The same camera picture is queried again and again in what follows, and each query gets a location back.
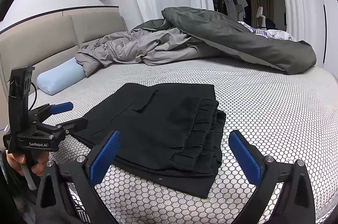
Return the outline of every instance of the headboard panel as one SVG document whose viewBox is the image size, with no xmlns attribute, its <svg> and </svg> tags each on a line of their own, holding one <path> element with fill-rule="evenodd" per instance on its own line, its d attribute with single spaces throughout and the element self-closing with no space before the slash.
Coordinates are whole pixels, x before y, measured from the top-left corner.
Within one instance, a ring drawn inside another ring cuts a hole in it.
<svg viewBox="0 0 338 224">
<path fill-rule="evenodd" d="M 12 68 L 35 66 L 32 82 L 36 83 L 40 73 L 73 58 L 82 43 L 117 31 L 127 28 L 114 6 L 57 10 L 4 29 L 0 32 L 0 79 L 5 96 Z"/>
</svg>

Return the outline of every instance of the blue textured pad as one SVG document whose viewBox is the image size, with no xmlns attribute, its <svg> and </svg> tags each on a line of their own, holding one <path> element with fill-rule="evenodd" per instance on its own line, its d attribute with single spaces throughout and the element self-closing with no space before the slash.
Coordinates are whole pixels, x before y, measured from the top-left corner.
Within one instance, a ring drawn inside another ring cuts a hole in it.
<svg viewBox="0 0 338 224">
<path fill-rule="evenodd" d="M 64 113 L 66 111 L 70 111 L 73 109 L 73 103 L 72 102 L 66 102 L 58 105 L 54 105 L 50 108 L 49 112 L 51 114 L 58 114 L 58 113 Z"/>
<path fill-rule="evenodd" d="M 229 147 L 250 184 L 259 186 L 261 169 L 235 132 L 229 135 Z"/>
<path fill-rule="evenodd" d="M 121 133 L 115 131 L 90 166 L 89 182 L 92 187 L 96 184 L 100 184 L 104 179 L 109 166 L 119 151 L 120 144 Z"/>
</svg>

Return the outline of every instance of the mattress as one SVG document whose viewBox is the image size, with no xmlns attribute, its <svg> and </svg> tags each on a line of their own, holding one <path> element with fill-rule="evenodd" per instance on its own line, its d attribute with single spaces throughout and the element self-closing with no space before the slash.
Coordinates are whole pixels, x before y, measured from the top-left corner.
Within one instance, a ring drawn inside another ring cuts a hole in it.
<svg viewBox="0 0 338 224">
<path fill-rule="evenodd" d="M 219 109 L 227 114 L 221 143 L 223 163 L 207 199 L 187 195 L 111 166 L 96 191 L 120 223 L 231 223 L 255 187 L 248 184 L 229 146 L 238 129 L 263 155 L 280 162 L 302 159 L 309 171 L 316 219 L 338 201 L 338 84 L 321 68 L 286 75 L 270 67 L 232 58 L 189 60 L 160 66 L 112 65 L 49 96 L 38 90 L 36 106 L 71 101 L 74 109 L 51 116 L 57 124 L 79 118 L 127 82 L 213 84 Z M 30 103 L 34 94 L 29 97 Z M 72 136 L 51 153 L 70 163 L 90 150 Z M 282 184 L 261 218 L 269 218 Z"/>
</svg>

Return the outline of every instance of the black pants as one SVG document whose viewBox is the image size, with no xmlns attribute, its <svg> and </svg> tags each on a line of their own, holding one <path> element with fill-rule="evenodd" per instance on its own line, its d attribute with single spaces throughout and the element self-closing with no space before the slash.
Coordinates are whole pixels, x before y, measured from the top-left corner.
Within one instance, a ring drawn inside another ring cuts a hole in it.
<svg viewBox="0 0 338 224">
<path fill-rule="evenodd" d="M 207 198 L 222 162 L 225 113 L 213 85 L 128 83 L 84 115 L 75 137 L 92 148 L 121 132 L 113 164 L 158 184 Z"/>
</svg>

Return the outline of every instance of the person's hand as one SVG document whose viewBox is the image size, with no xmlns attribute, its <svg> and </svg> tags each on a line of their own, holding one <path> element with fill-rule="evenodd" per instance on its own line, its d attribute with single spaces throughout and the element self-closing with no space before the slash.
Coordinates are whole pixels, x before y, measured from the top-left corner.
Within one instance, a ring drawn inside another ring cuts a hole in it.
<svg viewBox="0 0 338 224">
<path fill-rule="evenodd" d="M 24 164 L 26 162 L 26 156 L 23 153 L 7 153 L 6 156 L 8 164 L 20 175 L 23 176 L 23 171 L 21 170 L 20 164 Z M 48 161 L 49 152 L 41 152 L 37 158 L 38 163 L 32 167 L 32 172 L 37 176 L 42 176 L 43 171 L 45 169 L 46 163 Z"/>
</svg>

